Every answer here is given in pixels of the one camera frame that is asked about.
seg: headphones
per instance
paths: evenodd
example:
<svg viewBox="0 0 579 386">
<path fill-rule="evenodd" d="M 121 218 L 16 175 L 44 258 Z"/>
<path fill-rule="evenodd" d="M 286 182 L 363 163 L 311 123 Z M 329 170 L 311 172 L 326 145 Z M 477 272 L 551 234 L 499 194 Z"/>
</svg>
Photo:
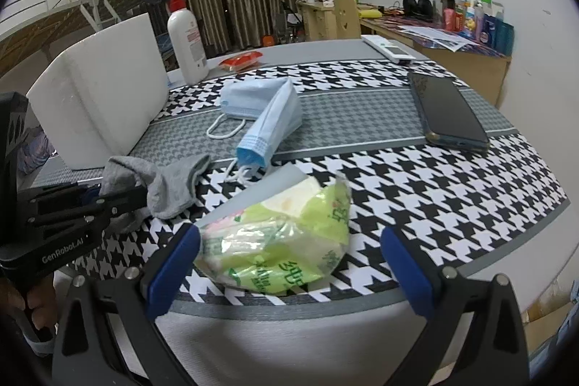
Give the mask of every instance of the headphones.
<svg viewBox="0 0 579 386">
<path fill-rule="evenodd" d="M 432 2 L 429 0 L 403 0 L 405 17 L 413 17 L 419 20 L 432 20 Z"/>
</svg>

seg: paper document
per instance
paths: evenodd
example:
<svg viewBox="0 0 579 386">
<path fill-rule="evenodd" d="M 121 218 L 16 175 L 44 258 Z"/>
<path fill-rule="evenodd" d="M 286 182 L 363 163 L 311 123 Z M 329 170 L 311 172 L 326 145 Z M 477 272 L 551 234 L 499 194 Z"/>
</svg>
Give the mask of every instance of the paper document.
<svg viewBox="0 0 579 386">
<path fill-rule="evenodd" d="M 450 35 L 442 30 L 433 29 L 430 27 L 405 26 L 402 28 L 401 32 L 412 33 L 413 35 L 417 35 L 419 37 L 433 41 L 434 43 L 437 43 L 440 46 L 451 50 L 452 52 L 456 52 L 466 45 L 477 45 L 477 43 L 468 40 L 468 38 L 462 38 L 458 35 Z"/>
</svg>

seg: black and white pattern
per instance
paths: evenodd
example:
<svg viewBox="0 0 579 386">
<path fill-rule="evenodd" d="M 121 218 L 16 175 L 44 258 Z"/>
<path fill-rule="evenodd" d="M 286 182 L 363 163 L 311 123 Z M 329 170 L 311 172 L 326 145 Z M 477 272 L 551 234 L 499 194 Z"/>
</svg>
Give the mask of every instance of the black and white pattern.
<svg viewBox="0 0 579 386">
<path fill-rule="evenodd" d="M 520 134 L 491 138 L 482 157 L 427 144 L 334 154 L 292 161 L 321 184 L 336 172 L 352 186 L 350 247 L 334 273 L 284 296 L 226 288 L 193 267 L 181 298 L 222 305 L 287 305 L 329 302 L 383 292 L 397 286 L 382 258 L 384 226 L 402 227 L 437 264 L 467 264 L 520 236 L 565 202 L 545 162 Z M 206 173 L 196 207 L 173 221 L 149 220 L 143 230 L 114 236 L 71 266 L 100 278 L 141 266 L 164 246 L 184 218 L 193 221 L 242 191 L 224 183 L 224 170 Z"/>
<path fill-rule="evenodd" d="M 421 61 L 412 66 L 400 66 L 387 60 L 331 61 L 264 67 L 237 76 L 218 77 L 198 85 L 186 85 L 169 93 L 169 99 L 154 121 L 180 114 L 219 106 L 222 87 L 230 81 L 247 78 L 267 79 L 290 77 L 297 93 L 308 90 L 355 89 L 360 87 L 406 87 L 409 72 L 453 79 L 457 86 L 468 87 L 434 61 Z"/>
</svg>

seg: mask ear loop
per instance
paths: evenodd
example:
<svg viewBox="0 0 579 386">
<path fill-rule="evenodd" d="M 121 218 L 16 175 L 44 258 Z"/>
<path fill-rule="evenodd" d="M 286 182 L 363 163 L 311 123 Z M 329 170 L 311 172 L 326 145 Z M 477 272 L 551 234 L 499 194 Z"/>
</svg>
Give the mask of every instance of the mask ear loop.
<svg viewBox="0 0 579 386">
<path fill-rule="evenodd" d="M 236 164 L 237 164 L 237 159 L 234 159 L 233 161 L 231 161 L 230 165 L 227 167 L 227 170 L 225 170 L 224 182 L 228 182 L 228 183 L 239 182 L 241 185 L 243 185 L 245 187 L 249 187 L 249 186 L 253 185 L 255 182 L 251 182 L 250 179 L 255 175 L 255 173 L 257 172 L 257 169 L 251 165 L 242 165 L 241 167 L 239 167 L 239 169 L 237 170 L 236 173 L 234 173 L 233 175 L 230 175 Z M 252 175 L 246 176 L 245 172 L 247 172 L 247 170 L 252 170 L 253 171 Z"/>
<path fill-rule="evenodd" d="M 225 113 L 222 113 L 221 115 L 219 115 L 215 121 L 213 122 L 213 124 L 207 129 L 207 131 L 205 132 L 205 134 L 207 135 L 207 137 L 210 137 L 211 139 L 227 139 L 228 137 L 232 137 L 235 136 L 237 133 L 239 133 L 243 127 L 245 126 L 245 123 L 247 123 L 247 121 L 245 121 L 244 118 L 241 119 L 241 124 L 233 131 L 227 133 L 226 135 L 222 135 L 222 136 L 217 136 L 217 135 L 212 135 L 211 132 L 216 129 L 221 123 L 223 123 L 225 120 L 227 120 L 228 116 Z"/>
</svg>

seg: white lotion bottle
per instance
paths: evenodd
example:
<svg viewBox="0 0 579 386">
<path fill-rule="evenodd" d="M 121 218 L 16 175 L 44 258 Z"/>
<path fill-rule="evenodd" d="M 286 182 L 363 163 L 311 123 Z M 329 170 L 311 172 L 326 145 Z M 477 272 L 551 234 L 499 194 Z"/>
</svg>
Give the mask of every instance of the white lotion bottle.
<svg viewBox="0 0 579 386">
<path fill-rule="evenodd" d="M 167 31 L 173 51 L 185 82 L 195 85 L 209 74 L 197 19 L 186 8 L 185 0 L 170 0 L 169 10 L 172 14 L 167 22 Z"/>
</svg>

